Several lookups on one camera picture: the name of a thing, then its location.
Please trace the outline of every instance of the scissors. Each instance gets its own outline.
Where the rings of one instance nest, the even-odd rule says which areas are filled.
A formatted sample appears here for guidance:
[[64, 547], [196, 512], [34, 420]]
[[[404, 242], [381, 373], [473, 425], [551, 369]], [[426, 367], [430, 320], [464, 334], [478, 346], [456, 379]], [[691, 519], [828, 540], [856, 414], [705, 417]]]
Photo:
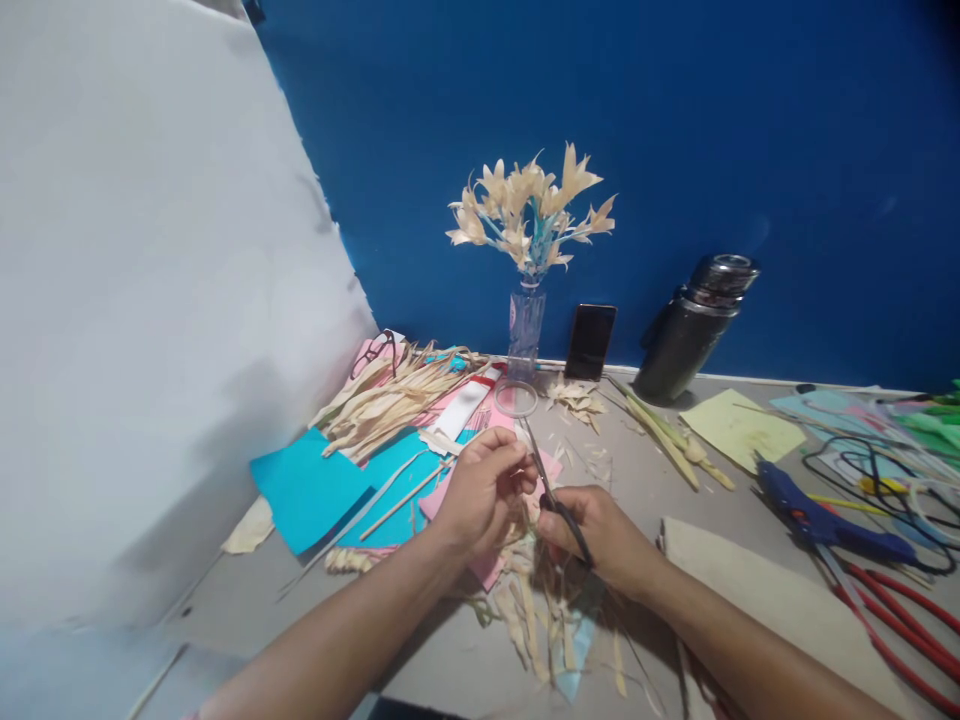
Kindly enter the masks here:
[[523, 423], [523, 429], [527, 431], [527, 436], [530, 438], [530, 446], [533, 449], [533, 461], [537, 465], [537, 472], [539, 472], [540, 477], [543, 478], [543, 487], [546, 490], [543, 505], [550, 512], [554, 512], [562, 517], [564, 522], [567, 523], [567, 527], [569, 527], [570, 532], [573, 533], [577, 545], [580, 546], [580, 554], [583, 556], [584, 565], [586, 565], [587, 570], [593, 570], [593, 556], [590, 554], [590, 548], [587, 547], [587, 541], [583, 537], [580, 526], [577, 525], [577, 521], [573, 519], [573, 513], [570, 512], [570, 508], [557, 500], [557, 496], [553, 494], [553, 488], [550, 487], [550, 479], [547, 477], [547, 471], [543, 467], [543, 458], [540, 457], [540, 448], [537, 447], [537, 440], [533, 437], [530, 422], [525, 417], [521, 418], [520, 422]]

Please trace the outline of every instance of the hand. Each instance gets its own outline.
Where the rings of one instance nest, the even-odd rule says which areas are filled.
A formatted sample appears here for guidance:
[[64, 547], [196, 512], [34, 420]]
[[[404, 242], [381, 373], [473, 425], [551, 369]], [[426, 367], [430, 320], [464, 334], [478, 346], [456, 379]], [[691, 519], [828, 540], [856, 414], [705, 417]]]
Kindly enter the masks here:
[[488, 428], [460, 453], [433, 525], [477, 557], [501, 538], [511, 505], [536, 489], [537, 477], [526, 445], [506, 428]]
[[[580, 526], [597, 575], [611, 587], [639, 600], [644, 586], [653, 581], [653, 571], [667, 562], [663, 555], [603, 488], [596, 485], [565, 487], [555, 490], [554, 494], [570, 509]], [[537, 531], [553, 546], [551, 551], [559, 549], [580, 557], [573, 533], [556, 513], [541, 509]]]

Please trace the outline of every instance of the blue glue gun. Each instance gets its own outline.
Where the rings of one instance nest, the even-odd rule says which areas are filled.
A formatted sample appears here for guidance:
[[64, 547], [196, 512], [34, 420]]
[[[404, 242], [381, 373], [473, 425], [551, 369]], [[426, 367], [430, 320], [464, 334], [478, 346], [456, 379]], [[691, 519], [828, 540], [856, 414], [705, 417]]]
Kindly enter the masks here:
[[880, 562], [916, 564], [916, 551], [900, 536], [873, 532], [834, 515], [808, 498], [787, 473], [759, 453], [756, 460], [760, 489], [794, 532], [811, 547], [838, 546]]

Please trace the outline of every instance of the thermos lid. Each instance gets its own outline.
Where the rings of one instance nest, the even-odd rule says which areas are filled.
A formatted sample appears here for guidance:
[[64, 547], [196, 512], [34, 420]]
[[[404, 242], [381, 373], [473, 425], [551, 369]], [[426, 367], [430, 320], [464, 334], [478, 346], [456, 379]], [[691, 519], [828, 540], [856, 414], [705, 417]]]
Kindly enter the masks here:
[[759, 263], [744, 255], [706, 255], [693, 271], [690, 285], [717, 295], [741, 298], [759, 274]]

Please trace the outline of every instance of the yellow paper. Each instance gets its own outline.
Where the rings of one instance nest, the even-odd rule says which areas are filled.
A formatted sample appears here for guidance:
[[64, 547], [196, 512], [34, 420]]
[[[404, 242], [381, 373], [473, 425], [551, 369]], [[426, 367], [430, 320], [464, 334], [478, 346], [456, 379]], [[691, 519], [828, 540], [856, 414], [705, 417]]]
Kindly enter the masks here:
[[777, 462], [806, 441], [793, 423], [747, 408], [761, 409], [736, 390], [724, 390], [680, 417], [697, 435], [751, 473], [757, 471], [754, 451]]

